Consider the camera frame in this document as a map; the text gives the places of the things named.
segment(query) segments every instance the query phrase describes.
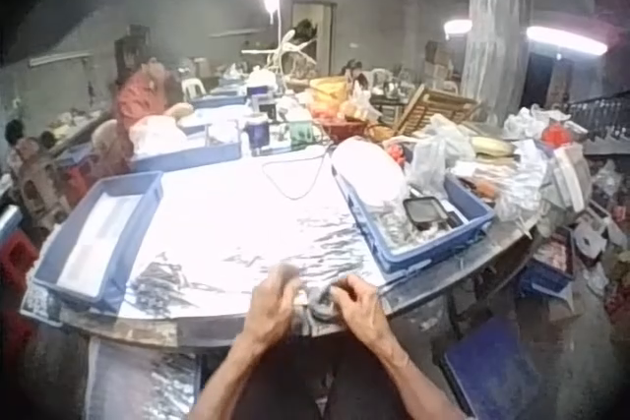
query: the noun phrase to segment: wire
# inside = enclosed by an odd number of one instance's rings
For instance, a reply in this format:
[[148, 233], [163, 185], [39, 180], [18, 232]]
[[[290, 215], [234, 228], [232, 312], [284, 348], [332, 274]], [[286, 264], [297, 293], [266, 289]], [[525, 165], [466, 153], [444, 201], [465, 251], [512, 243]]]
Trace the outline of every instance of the wire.
[[[271, 182], [274, 187], [276, 188], [276, 190], [282, 194], [286, 199], [289, 199], [290, 201], [299, 201], [301, 199], [304, 199], [306, 196], [308, 196], [312, 190], [315, 188], [315, 184], [317, 184], [317, 180], [319, 179], [319, 175], [322, 172], [322, 167], [324, 167], [324, 160], [326, 159], [326, 154], [328, 154], [328, 150], [331, 148], [331, 145], [327, 145], [326, 148], [324, 149], [324, 152], [321, 155], [318, 156], [312, 156], [312, 157], [301, 157], [298, 159], [289, 159], [289, 160], [283, 160], [283, 161], [273, 161], [273, 162], [266, 162], [263, 164], [262, 166], [262, 170], [263, 170], [263, 174], [265, 174], [265, 177], [267, 179], [269, 179], [269, 182]], [[308, 189], [306, 190], [306, 192], [304, 192], [303, 194], [297, 196], [297, 197], [293, 197], [288, 195], [287, 193], [285, 193], [280, 186], [278, 185], [278, 183], [272, 178], [272, 176], [269, 175], [269, 173], [267, 172], [266, 168], [268, 166], [271, 166], [273, 164], [290, 164], [292, 162], [306, 162], [306, 161], [313, 161], [315, 159], [321, 159], [319, 166], [317, 168], [317, 172], [315, 173], [315, 178], [313, 179], [313, 182], [308, 186]]]

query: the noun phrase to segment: red shirt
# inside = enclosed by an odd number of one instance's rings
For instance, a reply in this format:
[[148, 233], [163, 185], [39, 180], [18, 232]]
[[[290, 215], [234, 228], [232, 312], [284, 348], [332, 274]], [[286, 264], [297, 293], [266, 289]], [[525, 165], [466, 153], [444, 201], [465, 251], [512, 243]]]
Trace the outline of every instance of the red shirt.
[[166, 110], [166, 95], [149, 76], [138, 71], [125, 83], [116, 98], [114, 115], [118, 121], [118, 138], [126, 157], [133, 154], [129, 129], [149, 115], [161, 115]]

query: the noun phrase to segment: white plastic chair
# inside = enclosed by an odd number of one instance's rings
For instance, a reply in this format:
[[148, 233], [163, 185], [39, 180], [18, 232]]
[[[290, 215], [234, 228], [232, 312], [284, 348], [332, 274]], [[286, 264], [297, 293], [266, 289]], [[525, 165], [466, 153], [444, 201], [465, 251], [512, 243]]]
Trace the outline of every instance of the white plastic chair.
[[184, 93], [185, 100], [191, 100], [200, 95], [206, 95], [206, 88], [197, 78], [184, 79], [181, 82], [181, 90]]

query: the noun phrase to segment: pillar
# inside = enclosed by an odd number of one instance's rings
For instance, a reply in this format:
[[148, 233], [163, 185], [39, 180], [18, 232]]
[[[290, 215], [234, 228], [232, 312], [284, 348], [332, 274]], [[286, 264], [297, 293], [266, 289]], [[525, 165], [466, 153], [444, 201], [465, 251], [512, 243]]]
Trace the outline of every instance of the pillar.
[[462, 91], [482, 103], [487, 112], [482, 115], [495, 115], [502, 124], [509, 113], [518, 109], [523, 93], [531, 1], [471, 0], [470, 9], [472, 31], [468, 35]]

